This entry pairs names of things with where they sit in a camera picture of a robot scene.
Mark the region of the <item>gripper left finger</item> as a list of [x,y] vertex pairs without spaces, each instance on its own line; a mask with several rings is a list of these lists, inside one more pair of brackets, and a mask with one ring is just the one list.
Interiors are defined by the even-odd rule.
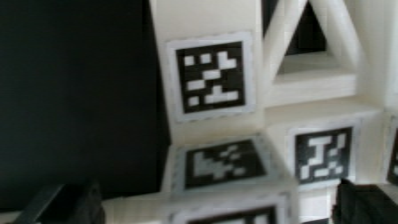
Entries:
[[105,224],[98,182],[44,187],[13,224]]

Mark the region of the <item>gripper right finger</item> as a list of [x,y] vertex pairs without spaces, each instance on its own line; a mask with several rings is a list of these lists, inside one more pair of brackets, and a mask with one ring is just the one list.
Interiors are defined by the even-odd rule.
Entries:
[[343,179],[332,206],[334,224],[398,224],[398,203],[375,184]]

